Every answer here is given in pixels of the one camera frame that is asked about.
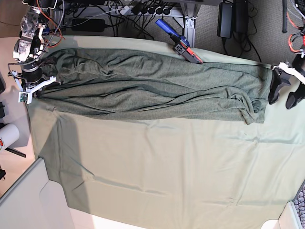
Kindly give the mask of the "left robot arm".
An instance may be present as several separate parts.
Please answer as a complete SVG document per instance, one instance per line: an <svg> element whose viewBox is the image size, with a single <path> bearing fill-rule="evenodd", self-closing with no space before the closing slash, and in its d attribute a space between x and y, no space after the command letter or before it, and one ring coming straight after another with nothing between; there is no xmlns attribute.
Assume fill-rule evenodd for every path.
<svg viewBox="0 0 305 229"><path fill-rule="evenodd" d="M287 25L290 24L298 30L297 33L288 37L287 44L291 53L295 55L292 63L280 62L271 67L272 80L268 102L270 105L279 100L280 90L285 86L290 86L290 78L295 77L299 81L299 86L294 92L290 92L285 103L286 109L294 108L299 102L305 99L305 26L299 26L293 22L290 14L293 13L288 8L288 4L298 13L295 17L305 22L305 2L303 0L282 1L282 32L287 33Z"/></svg>

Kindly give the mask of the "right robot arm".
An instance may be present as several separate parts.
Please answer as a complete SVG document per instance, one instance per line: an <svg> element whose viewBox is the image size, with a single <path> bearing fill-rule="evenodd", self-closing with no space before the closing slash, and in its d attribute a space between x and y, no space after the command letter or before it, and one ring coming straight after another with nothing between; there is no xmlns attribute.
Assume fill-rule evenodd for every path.
<svg viewBox="0 0 305 229"><path fill-rule="evenodd" d="M60 30L63 18L59 22L51 19L50 10L58 5L56 0L23 0L22 3L29 9L20 21L20 37L13 51L13 58L17 61L15 65L21 67L21 72L9 69L8 75L20 83L22 92L27 92L50 79L42 68L54 65L57 60L55 57L42 56L48 48L59 44L51 44L55 36L63 39Z"/></svg>

